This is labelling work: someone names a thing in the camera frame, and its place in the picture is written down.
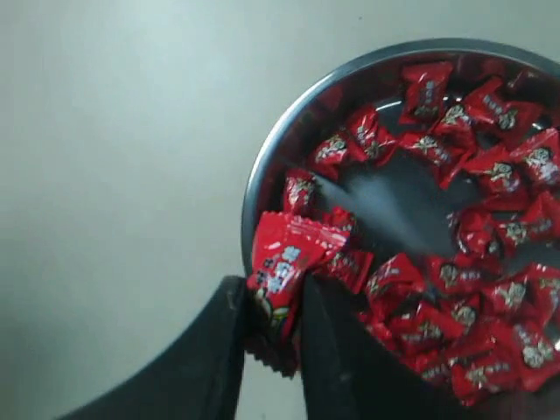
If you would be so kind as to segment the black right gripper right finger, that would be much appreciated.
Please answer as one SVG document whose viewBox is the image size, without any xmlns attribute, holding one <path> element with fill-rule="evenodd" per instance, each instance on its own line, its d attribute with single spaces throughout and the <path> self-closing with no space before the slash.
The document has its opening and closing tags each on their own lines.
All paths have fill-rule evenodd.
<svg viewBox="0 0 560 420">
<path fill-rule="evenodd" d="M 353 315 L 343 286 L 308 276 L 301 308 L 301 377 L 310 419 L 557 419 L 559 382 L 497 395 L 468 409 L 423 381 Z"/>
</svg>

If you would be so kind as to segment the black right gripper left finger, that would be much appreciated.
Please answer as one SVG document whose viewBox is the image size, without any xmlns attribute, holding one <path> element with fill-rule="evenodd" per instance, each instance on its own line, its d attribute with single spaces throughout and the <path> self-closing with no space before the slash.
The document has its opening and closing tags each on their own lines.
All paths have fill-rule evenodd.
<svg viewBox="0 0 560 420">
<path fill-rule="evenodd" d="M 154 361 L 66 418 L 235 418 L 247 302 L 245 279 L 224 277 L 197 318 Z"/>
</svg>

